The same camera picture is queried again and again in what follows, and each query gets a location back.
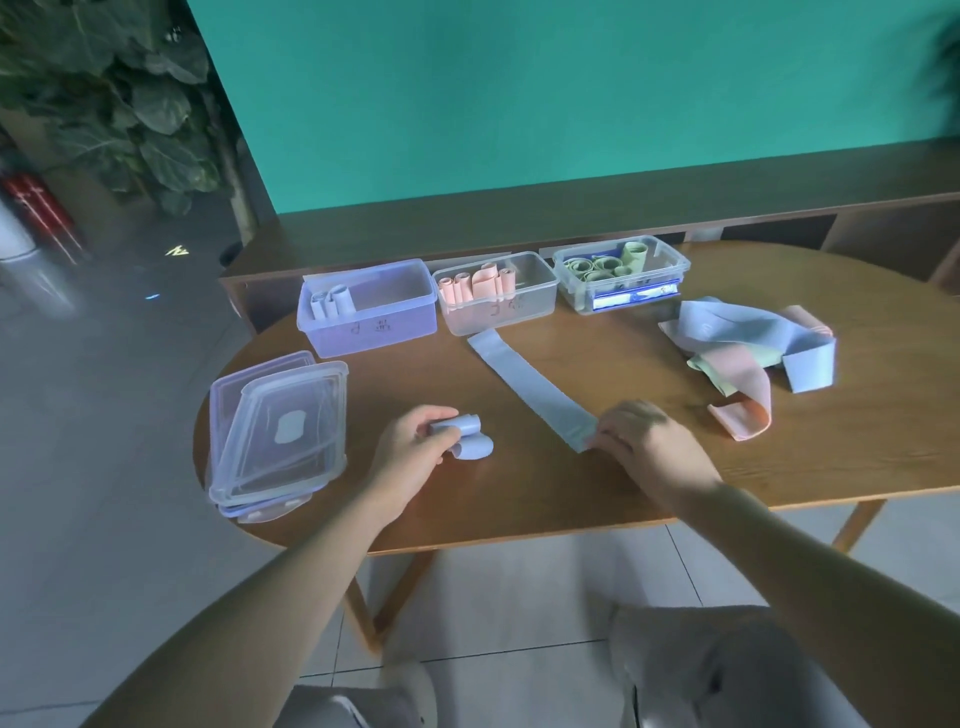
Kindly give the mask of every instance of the forearm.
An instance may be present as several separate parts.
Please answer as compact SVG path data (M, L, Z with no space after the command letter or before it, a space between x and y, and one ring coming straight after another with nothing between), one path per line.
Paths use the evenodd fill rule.
M84 726L273 725L387 521L365 489L192 619Z
M960 618L728 486L683 518L723 552L874 728L957 724Z

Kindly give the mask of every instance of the oval table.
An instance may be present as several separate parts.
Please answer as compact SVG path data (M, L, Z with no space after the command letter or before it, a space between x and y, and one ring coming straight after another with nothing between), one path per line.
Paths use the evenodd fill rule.
M834 545L849 551L887 498L960 487L960 308L924 283L851 258L769 243L700 243L682 285L688 299L780 310L799 303L837 336L832 387L794 395L770 370L773 425L735 442L709 415L722 396L657 328L677 300L593 316L563 300L551 316L499 330L503 340L588 411L646 399L689 427L725 479L773 509L856 503ZM293 315L256 336L221 376L312 351ZM485 460L448 459L370 555L416 552L376 617L356 580L345 606L377 651L438 549L588 529L669 522L605 454L576 454L443 321L436 334L344 356L349 365L344 474L277 521L241 525L289 546L316 528L363 478L377 437L415 404L483 418ZM207 402L193 456L203 481Z

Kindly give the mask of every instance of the pink resistance band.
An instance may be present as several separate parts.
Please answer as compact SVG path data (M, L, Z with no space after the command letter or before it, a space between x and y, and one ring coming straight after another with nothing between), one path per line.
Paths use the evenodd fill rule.
M825 336L832 336L830 328L798 305L787 306L780 316L804 328ZM661 328L669 334L666 325ZM684 347L683 342L676 342ZM766 431L773 422L773 406L770 395L770 377L756 363L750 350L743 344L721 344L715 349L700 352L700 356L723 380L739 390L745 399L707 409L726 429L734 440L743 442Z

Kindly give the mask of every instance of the white oval sticker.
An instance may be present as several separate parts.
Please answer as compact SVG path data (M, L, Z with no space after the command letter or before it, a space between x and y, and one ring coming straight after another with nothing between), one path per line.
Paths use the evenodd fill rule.
M295 409L293 412L287 412L276 421L276 434L274 442L278 445L286 445L303 437L303 424L306 422L306 412L302 409Z

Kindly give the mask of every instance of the teal wall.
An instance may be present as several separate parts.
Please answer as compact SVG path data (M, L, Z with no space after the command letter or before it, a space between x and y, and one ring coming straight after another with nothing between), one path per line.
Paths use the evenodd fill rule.
M930 138L932 0L191 0L277 211Z

